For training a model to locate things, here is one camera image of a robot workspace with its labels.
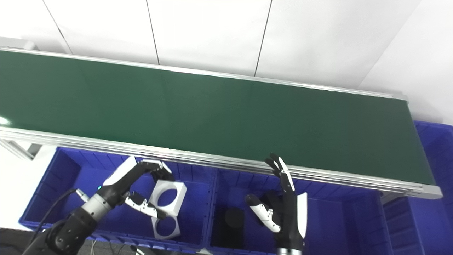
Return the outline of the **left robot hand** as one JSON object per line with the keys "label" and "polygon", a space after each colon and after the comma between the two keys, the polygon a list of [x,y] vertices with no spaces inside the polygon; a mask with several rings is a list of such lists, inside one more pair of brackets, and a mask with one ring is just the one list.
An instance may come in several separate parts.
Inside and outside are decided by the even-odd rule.
{"label": "left robot hand", "polygon": [[109,205],[111,209],[126,203],[147,216],[165,219],[167,213],[158,209],[141,194],[131,192],[131,186],[147,173],[153,177],[154,182],[175,181],[172,171],[163,161],[153,159],[137,161],[135,157],[130,156],[104,181],[96,194],[102,199],[102,203]]}

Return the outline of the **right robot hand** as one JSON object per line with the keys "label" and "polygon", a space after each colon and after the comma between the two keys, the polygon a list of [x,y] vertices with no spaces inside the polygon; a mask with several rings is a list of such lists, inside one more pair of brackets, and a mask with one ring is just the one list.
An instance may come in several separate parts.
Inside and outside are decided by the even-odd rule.
{"label": "right robot hand", "polygon": [[254,194],[247,194],[244,200],[262,224],[274,234],[277,255],[301,255],[308,224],[308,194],[296,194],[288,166],[279,155],[272,152],[265,162],[280,180],[281,203],[277,207],[269,207]]}

